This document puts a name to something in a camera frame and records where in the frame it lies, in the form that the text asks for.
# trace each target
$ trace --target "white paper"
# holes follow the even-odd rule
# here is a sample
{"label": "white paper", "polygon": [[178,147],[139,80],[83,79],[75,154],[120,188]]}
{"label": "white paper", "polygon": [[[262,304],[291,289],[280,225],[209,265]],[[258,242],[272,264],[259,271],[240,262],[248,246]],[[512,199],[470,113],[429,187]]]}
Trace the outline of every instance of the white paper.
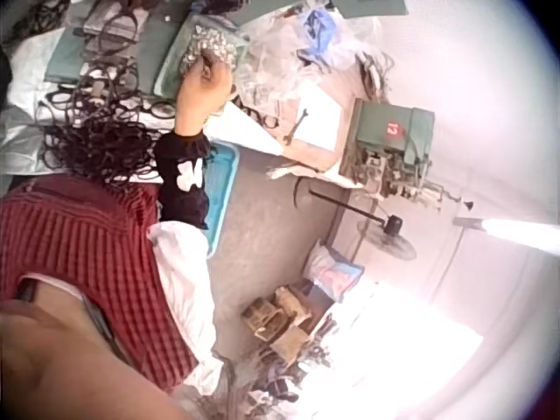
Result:
{"label": "white paper", "polygon": [[308,144],[334,151],[339,134],[342,107],[320,87],[306,83],[301,87],[297,120],[307,110],[294,138]]}
{"label": "white paper", "polygon": [[232,102],[226,103],[220,116],[211,115],[208,118],[204,132],[208,137],[262,153],[279,156],[284,152],[284,147],[266,129]]}

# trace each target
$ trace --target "black sleeve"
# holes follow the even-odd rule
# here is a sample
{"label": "black sleeve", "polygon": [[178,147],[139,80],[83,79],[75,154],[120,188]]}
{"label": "black sleeve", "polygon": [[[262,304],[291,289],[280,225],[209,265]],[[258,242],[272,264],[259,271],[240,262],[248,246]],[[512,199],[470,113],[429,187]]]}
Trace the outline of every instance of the black sleeve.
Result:
{"label": "black sleeve", "polygon": [[191,191],[181,190],[177,185],[179,164],[191,161],[194,167],[197,159],[210,153],[210,142],[200,132],[197,136],[183,137],[173,131],[164,134],[154,148],[157,171],[164,183],[159,189],[159,203],[162,206],[160,221],[182,221],[199,229],[208,229],[205,218],[209,200],[202,187],[196,185]]}

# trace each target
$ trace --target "green sewing machine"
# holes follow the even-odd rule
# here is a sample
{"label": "green sewing machine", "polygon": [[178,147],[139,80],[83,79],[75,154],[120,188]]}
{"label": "green sewing machine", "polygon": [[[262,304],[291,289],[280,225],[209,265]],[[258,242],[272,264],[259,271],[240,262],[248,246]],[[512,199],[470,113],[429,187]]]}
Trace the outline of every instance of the green sewing machine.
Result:
{"label": "green sewing machine", "polygon": [[425,109],[357,100],[340,174],[377,200],[398,195],[439,210],[448,199],[471,209],[427,179],[435,121]]}

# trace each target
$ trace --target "silver pieces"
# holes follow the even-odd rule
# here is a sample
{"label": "silver pieces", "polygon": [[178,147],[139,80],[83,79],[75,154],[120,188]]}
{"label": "silver pieces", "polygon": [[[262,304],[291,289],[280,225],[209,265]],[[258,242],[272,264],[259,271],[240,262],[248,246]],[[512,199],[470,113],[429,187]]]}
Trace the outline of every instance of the silver pieces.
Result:
{"label": "silver pieces", "polygon": [[235,44],[228,41],[227,35],[223,31],[197,24],[192,32],[191,43],[179,65],[179,72],[184,74],[203,52],[213,55],[235,70],[237,56]]}

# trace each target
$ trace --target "floor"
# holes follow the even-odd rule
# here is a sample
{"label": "floor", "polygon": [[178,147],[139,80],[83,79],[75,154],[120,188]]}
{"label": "floor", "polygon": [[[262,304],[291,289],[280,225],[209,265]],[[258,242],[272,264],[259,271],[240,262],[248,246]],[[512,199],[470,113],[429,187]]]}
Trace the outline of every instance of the floor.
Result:
{"label": "floor", "polygon": [[[239,316],[250,302],[281,284],[300,278],[309,250],[331,230],[336,206],[314,200],[297,210],[292,204],[296,178],[268,180],[265,172],[287,161],[241,148],[239,171],[216,253],[209,261],[216,311],[215,350],[236,360],[256,339]],[[343,198],[336,185],[320,190]]]}

